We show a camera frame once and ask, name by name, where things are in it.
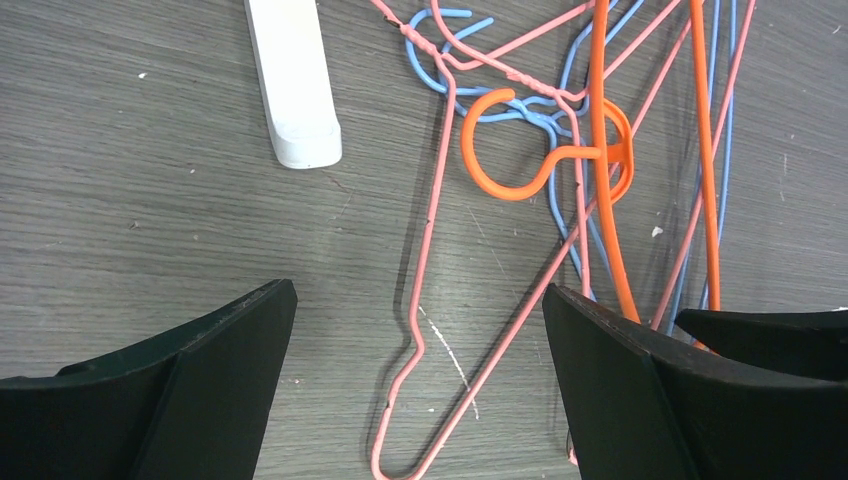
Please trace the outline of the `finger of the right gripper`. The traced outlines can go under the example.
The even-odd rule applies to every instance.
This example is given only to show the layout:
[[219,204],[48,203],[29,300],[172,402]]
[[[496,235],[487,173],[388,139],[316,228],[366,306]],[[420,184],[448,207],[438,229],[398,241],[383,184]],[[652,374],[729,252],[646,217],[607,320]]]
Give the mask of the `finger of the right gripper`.
[[814,379],[847,380],[847,312],[741,313],[686,309],[677,326],[718,355]]

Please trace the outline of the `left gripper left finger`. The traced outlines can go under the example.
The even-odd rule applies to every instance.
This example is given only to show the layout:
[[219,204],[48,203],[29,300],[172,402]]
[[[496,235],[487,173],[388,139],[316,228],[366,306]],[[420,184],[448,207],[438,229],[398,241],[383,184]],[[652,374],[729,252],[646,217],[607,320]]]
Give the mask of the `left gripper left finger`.
[[5,479],[250,479],[298,297],[275,279],[50,377],[1,382]]

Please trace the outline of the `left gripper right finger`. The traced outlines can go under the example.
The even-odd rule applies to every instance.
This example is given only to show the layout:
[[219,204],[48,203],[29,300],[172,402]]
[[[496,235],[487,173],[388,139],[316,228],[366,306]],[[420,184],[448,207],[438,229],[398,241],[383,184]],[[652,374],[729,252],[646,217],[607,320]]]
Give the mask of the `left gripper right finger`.
[[847,380],[725,358],[568,288],[543,314],[583,477],[846,477]]

